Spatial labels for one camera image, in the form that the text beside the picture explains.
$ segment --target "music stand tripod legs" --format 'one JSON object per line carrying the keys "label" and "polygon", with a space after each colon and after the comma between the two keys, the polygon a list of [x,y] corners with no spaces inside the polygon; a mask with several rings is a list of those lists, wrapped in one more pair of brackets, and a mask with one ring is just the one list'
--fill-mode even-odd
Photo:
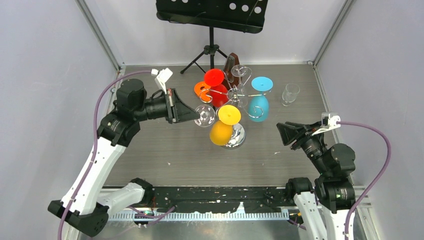
{"label": "music stand tripod legs", "polygon": [[213,69],[215,67],[215,63],[214,63],[215,52],[218,52],[224,58],[227,58],[227,55],[220,50],[220,46],[217,44],[214,44],[214,28],[209,27],[209,45],[204,46],[203,51],[195,59],[193,59],[193,61],[191,61],[183,70],[181,70],[180,73],[183,74],[193,64],[196,64],[204,73],[206,73],[206,71],[203,70],[203,68],[199,66],[199,64],[196,62],[203,55],[210,56],[210,69]]}

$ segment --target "drinking glass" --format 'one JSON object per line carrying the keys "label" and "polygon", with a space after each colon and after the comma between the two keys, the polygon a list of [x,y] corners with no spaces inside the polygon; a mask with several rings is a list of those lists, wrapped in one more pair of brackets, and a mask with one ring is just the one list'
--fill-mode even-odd
{"label": "drinking glass", "polygon": [[295,83],[289,83],[285,86],[281,96],[281,103],[284,106],[290,106],[298,96],[301,88]]}
{"label": "drinking glass", "polygon": [[200,118],[194,120],[198,126],[205,128],[215,122],[215,110],[211,106],[203,104],[196,107],[195,111],[200,114]]}

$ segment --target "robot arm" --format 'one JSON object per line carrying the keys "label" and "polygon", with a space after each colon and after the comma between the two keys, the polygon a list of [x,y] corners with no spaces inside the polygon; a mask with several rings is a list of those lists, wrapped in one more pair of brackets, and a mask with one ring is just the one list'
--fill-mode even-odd
{"label": "robot arm", "polygon": [[[200,116],[183,103],[176,90],[166,89],[165,82],[172,72],[167,68],[157,75],[159,89],[147,98],[142,81],[128,79],[116,91],[114,109],[100,122],[97,129],[97,152],[88,175],[79,189],[65,221],[84,234],[94,237],[105,227],[109,216],[135,203],[150,203],[153,186],[139,178],[131,180],[124,188],[99,197],[100,191],[118,158],[140,131],[140,122],[165,118],[168,123],[181,123],[198,119]],[[79,176],[61,200],[51,201],[48,211],[61,218],[78,184],[80,184],[92,160],[94,147]]]}
{"label": "robot arm", "polygon": [[[290,147],[292,150],[302,148],[320,173],[314,181],[315,189],[305,177],[291,178],[285,186],[285,198],[299,207],[311,240],[344,240],[345,220],[355,203],[355,191],[348,180],[349,174],[355,170],[355,152],[342,143],[327,149],[322,134],[339,128],[339,121],[338,115],[323,113],[322,121],[310,125],[293,122],[277,124],[283,144],[287,146],[294,142]],[[315,195],[322,205],[325,225],[318,212]],[[353,219],[354,215],[349,224],[352,239]]]}

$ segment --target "clear glass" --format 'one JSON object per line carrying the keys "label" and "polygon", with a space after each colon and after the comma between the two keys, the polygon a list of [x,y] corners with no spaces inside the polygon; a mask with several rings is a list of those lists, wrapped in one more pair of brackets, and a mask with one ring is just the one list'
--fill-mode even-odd
{"label": "clear glass", "polygon": [[284,91],[282,92],[281,104],[284,106],[290,106],[296,100],[296,97],[300,91],[301,88],[299,85],[295,83],[287,84],[284,88]]}
{"label": "clear glass", "polygon": [[244,77],[251,71],[252,70],[250,68],[248,68],[245,65],[241,65],[241,64],[235,65],[231,68],[231,74],[236,78]]}
{"label": "clear glass", "polygon": [[211,106],[203,104],[196,107],[195,111],[200,114],[200,118],[194,120],[194,123],[198,126],[205,128],[209,127],[215,122],[216,114],[215,110]]}
{"label": "clear glass", "polygon": [[231,105],[239,108],[244,108],[248,105],[248,96],[246,94],[245,86],[239,84],[228,90],[228,99],[232,102]]}

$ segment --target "black music stand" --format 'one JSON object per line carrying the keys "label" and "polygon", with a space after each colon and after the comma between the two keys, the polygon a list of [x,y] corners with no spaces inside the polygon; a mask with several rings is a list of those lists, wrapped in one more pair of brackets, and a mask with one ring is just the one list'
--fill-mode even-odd
{"label": "black music stand", "polygon": [[209,45],[180,73],[196,64],[197,60],[210,55],[210,68],[215,67],[214,57],[218,52],[227,55],[214,44],[214,28],[257,34],[262,31],[268,0],[156,0],[156,16],[162,21],[177,24],[194,24],[209,27]]}

